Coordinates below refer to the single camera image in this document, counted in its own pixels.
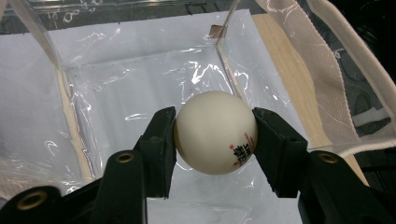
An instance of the white ball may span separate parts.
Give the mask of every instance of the white ball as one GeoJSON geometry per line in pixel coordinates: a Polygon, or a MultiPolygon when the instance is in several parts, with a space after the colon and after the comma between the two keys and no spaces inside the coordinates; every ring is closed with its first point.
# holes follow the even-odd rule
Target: white ball
{"type": "Polygon", "coordinates": [[[225,175],[254,152],[258,128],[251,109],[224,91],[192,97],[180,109],[174,129],[177,151],[195,170],[225,175]]]}

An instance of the plastic wrap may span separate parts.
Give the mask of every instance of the plastic wrap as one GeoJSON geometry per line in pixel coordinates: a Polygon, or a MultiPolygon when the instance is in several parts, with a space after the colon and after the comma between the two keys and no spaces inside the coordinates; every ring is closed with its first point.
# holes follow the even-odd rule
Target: plastic wrap
{"type": "MultiPolygon", "coordinates": [[[[304,2],[257,2],[234,1],[233,14],[231,1],[33,2],[35,22],[45,27],[38,35],[47,42],[35,33],[14,34],[17,28],[7,25],[12,35],[0,36],[0,197],[36,185],[55,185],[66,194],[100,178],[107,158],[133,148],[157,110],[172,105],[178,111],[204,91],[231,92],[252,108],[275,111],[310,149],[347,154],[355,146],[389,146],[390,126],[380,137],[355,129],[359,117],[352,116],[365,108],[351,109],[359,100],[354,90],[369,92],[376,109],[381,101],[329,29],[320,29],[323,23],[304,2]],[[263,8],[283,29],[306,76],[279,66],[275,54],[284,59],[289,53],[268,42],[271,33],[250,15],[263,8]],[[207,9],[216,12],[196,14],[207,9]],[[221,30],[228,17],[215,38],[213,25],[221,30]]],[[[13,20],[6,11],[2,24],[13,20]]],[[[301,222],[297,201],[275,196],[254,157],[216,176],[192,170],[178,155],[170,199],[149,199],[148,220],[301,222]]]]}

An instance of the white surface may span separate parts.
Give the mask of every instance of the white surface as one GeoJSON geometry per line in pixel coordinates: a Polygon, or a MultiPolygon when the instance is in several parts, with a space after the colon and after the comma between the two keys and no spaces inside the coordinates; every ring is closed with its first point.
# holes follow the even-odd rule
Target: white surface
{"type": "MultiPolygon", "coordinates": [[[[225,15],[50,32],[74,85],[72,103],[97,177],[112,153],[134,146],[157,110],[174,105],[178,111],[204,91],[230,92],[214,41],[207,37],[225,15]]],[[[230,59],[249,105],[274,110],[306,136],[248,11],[235,12],[232,27],[230,59]]],[[[29,35],[0,36],[1,155],[29,161],[58,183],[78,182],[55,71],[34,45],[29,35]]],[[[149,223],[301,222],[297,201],[275,196],[254,157],[221,176],[200,174],[177,159],[170,200],[149,200],[149,223]]]]}
{"type": "Polygon", "coordinates": [[[177,115],[177,151],[195,170],[225,175],[242,167],[254,152],[258,128],[251,109],[224,91],[192,97],[177,115]]]}

